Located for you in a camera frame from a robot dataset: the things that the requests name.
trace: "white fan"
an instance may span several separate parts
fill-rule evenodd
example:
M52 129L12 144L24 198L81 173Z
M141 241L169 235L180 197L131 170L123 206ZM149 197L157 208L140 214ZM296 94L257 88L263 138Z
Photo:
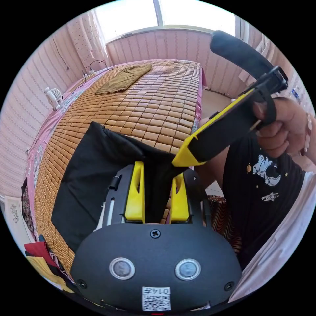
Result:
M47 87L44 93L46 94L49 104L53 107L53 110L58 110L62 102L62 94L60 93L60 91L56 88L49 89Z

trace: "bottle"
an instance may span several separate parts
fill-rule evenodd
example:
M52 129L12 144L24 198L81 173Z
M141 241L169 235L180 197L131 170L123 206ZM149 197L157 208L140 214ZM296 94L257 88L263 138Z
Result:
M290 92L290 99L296 101L299 105L301 105L301 99L299 97L300 89L298 86L295 86Z

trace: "striped wallpaper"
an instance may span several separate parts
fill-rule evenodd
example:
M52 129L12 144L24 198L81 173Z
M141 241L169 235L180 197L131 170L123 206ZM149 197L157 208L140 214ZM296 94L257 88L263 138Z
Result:
M21 195L26 149L52 110L44 89L58 88L63 93L83 76L83 69L63 26L32 54L16 76L0 114L0 194Z
M245 88L245 83L238 78L241 69L213 54L209 49L210 40L209 34L197 31L159 30L113 41L107 45L107 53L112 61L111 66L157 58L200 62L208 88L234 98ZM261 33L253 28L251 45L257 47L260 41ZM300 78L280 51L277 52L276 64L283 67L290 79L293 77L291 87L296 84L302 87L303 101L312 107ZM67 27L63 26L36 50L17 75L0 117L0 194L21 195L26 149L32 145L51 111L44 89L58 88L63 93L82 77L83 69Z

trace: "bed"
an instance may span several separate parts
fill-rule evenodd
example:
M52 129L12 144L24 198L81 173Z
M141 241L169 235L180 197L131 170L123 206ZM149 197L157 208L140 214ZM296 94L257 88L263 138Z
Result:
M95 95L125 67L148 63L152 70L126 91ZM45 237L68 272L74 253L52 225L51 214L64 171L90 122L176 154L183 140L198 127L206 82L199 63L147 60L98 72L84 86L78 86L80 82L65 93L62 107L43 124L29 151L27 166L36 234Z

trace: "bracelet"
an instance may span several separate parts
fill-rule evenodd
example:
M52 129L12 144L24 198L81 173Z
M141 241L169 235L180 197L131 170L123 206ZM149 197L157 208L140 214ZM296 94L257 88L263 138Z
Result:
M305 139L305 147L299 151L301 156L305 156L310 143L310 136L312 134L313 124L312 119L310 117L310 113L307 113L307 126L306 126L306 139Z

